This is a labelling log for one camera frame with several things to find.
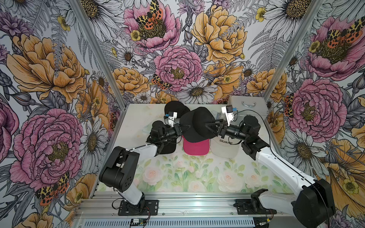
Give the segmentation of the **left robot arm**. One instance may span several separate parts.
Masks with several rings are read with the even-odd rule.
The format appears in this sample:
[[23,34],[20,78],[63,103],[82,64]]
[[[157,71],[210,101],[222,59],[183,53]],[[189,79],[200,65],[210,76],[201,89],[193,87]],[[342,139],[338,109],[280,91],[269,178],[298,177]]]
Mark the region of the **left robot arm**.
[[176,140],[183,135],[180,124],[170,125],[162,121],[155,121],[141,146],[127,149],[116,146],[105,162],[99,181],[107,187],[113,188],[130,205],[143,208],[145,196],[134,184],[134,177],[139,162],[159,155],[165,146],[176,144]]

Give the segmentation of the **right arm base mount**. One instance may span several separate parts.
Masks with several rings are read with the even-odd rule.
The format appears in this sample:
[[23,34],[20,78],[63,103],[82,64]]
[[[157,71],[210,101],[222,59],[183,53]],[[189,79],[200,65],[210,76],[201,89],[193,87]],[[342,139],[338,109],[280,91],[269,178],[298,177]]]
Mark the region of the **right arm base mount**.
[[259,214],[259,215],[275,215],[276,210],[266,209],[262,206],[259,201],[259,196],[267,192],[268,189],[260,189],[251,194],[250,199],[236,199],[234,207],[237,210],[238,215],[249,215],[249,214]]

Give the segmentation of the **pink cap back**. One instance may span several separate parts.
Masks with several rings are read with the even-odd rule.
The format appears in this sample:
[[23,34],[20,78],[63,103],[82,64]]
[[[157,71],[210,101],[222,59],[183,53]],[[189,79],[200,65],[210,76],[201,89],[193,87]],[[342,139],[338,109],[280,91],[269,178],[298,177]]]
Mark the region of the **pink cap back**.
[[183,150],[191,156],[204,156],[209,153],[210,139],[201,142],[189,142],[183,136]]

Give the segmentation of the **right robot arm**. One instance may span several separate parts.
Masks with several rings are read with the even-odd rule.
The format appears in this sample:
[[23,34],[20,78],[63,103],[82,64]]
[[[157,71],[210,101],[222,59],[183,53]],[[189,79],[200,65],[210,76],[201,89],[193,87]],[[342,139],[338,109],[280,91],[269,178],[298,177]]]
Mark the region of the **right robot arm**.
[[294,216],[306,228],[330,224],[336,209],[331,186],[325,180],[317,180],[281,158],[259,137],[260,124],[256,117],[246,116],[241,125],[233,125],[222,119],[204,121],[202,129],[221,137],[241,141],[243,151],[253,160],[264,165],[284,181],[292,195],[272,193],[260,189],[251,194],[251,209],[276,210]]

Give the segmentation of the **white Colorado cap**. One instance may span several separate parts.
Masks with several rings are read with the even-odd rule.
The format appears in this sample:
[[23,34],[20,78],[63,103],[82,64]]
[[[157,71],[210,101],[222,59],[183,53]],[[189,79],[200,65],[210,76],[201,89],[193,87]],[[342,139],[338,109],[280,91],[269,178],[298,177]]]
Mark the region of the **white Colorado cap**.
[[235,158],[240,150],[240,140],[218,136],[210,140],[210,149],[218,157]]

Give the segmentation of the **black cap with white logo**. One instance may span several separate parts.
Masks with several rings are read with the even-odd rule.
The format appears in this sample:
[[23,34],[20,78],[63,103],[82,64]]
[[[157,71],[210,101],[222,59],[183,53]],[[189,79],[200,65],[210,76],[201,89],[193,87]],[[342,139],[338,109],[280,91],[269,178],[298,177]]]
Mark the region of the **black cap with white logo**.
[[160,154],[172,154],[176,150],[176,142],[163,142],[163,148]]

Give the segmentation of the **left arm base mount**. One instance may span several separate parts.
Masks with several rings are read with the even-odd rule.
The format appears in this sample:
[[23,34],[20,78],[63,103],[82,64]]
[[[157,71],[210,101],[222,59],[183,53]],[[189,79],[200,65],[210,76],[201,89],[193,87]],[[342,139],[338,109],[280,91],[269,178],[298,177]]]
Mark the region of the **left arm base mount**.
[[138,205],[122,201],[118,209],[119,216],[157,216],[159,200],[142,200]]

